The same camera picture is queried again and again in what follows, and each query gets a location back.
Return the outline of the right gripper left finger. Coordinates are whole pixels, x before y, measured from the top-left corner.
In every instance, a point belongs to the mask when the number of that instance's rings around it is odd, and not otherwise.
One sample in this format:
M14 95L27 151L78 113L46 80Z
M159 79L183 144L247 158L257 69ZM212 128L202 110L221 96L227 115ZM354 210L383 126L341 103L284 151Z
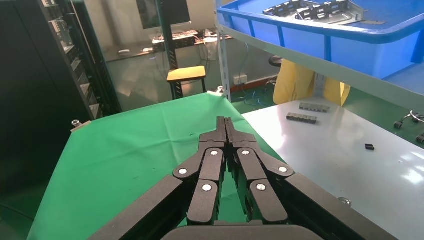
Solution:
M222 184L226 171L225 118L216 118L216 129L199 136L198 150L173 170L183 181L190 197L186 221L188 226L213 225L218 219Z

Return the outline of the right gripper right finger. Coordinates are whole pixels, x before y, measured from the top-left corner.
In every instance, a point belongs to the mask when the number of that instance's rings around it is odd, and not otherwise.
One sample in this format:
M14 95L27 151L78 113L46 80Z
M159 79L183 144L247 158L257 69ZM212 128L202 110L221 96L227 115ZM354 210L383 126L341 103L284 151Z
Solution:
M230 117L225 128L227 166L248 221L286 224L289 217L280 196L282 182L295 173L293 168L264 152L253 134L236 130Z

